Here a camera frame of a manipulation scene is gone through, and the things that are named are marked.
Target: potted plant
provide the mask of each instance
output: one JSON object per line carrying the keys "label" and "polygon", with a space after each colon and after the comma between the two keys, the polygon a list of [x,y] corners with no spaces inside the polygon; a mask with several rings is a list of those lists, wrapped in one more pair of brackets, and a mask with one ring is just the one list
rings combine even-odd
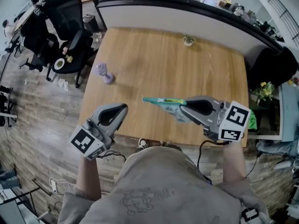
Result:
{"label": "potted plant", "polygon": [[261,101],[268,103],[270,100],[272,100],[272,93],[274,89],[275,87],[273,84],[271,84],[271,82],[262,82],[261,87],[253,91],[253,94],[257,95],[256,104],[263,106],[260,103]]}
{"label": "potted plant", "polygon": [[193,45],[193,42],[195,41],[195,39],[188,35],[185,35],[183,38],[183,41],[184,41],[185,46],[190,47]]}

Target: wood plank flooring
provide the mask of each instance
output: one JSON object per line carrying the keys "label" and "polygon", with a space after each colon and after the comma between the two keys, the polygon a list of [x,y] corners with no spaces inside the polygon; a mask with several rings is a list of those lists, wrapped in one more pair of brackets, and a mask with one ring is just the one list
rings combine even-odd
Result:
{"label": "wood plank flooring", "polygon": [[[51,24],[47,23],[49,30],[53,32]],[[94,47],[99,45],[100,42],[93,43]],[[18,120],[10,129],[0,128],[0,161],[6,168],[12,168],[13,163],[16,164],[18,177],[23,185],[22,190],[15,189],[19,193],[35,187],[31,181],[33,178],[49,191],[50,177],[76,183],[79,154],[70,148],[67,140],[77,124],[90,72],[88,67],[83,72],[80,89],[74,87],[73,74],[60,75],[60,78],[69,82],[69,91],[64,91],[57,85],[59,77],[52,83],[45,79],[47,69],[41,73],[36,70],[29,71],[27,67],[19,69],[18,63],[26,57],[32,57],[32,52],[27,49],[23,49],[23,53],[17,55],[17,58],[11,56],[1,81],[2,85],[14,88],[11,98],[17,102]],[[116,141],[113,150],[120,151],[126,157],[137,148],[136,139],[117,137]],[[194,162],[197,161],[198,147],[182,149]],[[221,182],[221,148],[203,148],[202,151],[201,172],[214,184]],[[256,159],[254,143],[249,143],[244,152],[247,169],[250,171]],[[252,187],[266,202],[270,215],[273,215],[277,208],[284,207],[293,185],[291,170],[273,170],[274,165],[280,160],[280,156],[263,154],[249,175]],[[123,165],[123,158],[112,156],[97,162],[102,191],[110,192]],[[57,188],[60,193],[69,189],[65,183],[59,184]],[[63,196],[49,197],[37,191],[33,194],[33,199],[38,214],[41,214],[47,210],[49,204],[54,205],[55,202],[62,201]],[[57,208],[61,208],[60,203],[57,203]],[[58,214],[54,211],[51,214],[47,220],[56,223]]]}

